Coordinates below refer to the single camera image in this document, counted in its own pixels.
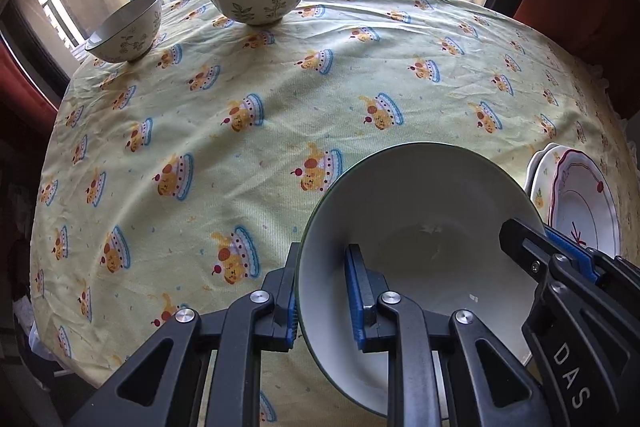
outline yellow tablecloth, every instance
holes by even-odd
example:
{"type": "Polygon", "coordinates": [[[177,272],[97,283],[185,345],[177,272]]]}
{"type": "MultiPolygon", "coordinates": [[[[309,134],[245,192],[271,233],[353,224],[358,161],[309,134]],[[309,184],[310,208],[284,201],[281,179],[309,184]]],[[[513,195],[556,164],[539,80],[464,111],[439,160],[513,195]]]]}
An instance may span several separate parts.
{"type": "MultiPolygon", "coordinates": [[[[38,331],[99,385],[179,307],[206,313],[259,288],[364,156],[448,142],[523,184],[550,139],[600,165],[636,256],[622,131],[603,90],[536,31],[460,0],[303,0],[264,29],[207,0],[164,6],[145,57],[87,58],[60,107],[31,241],[38,331]]],[[[264,421],[382,423],[303,339],[263,360],[264,421]]]]}

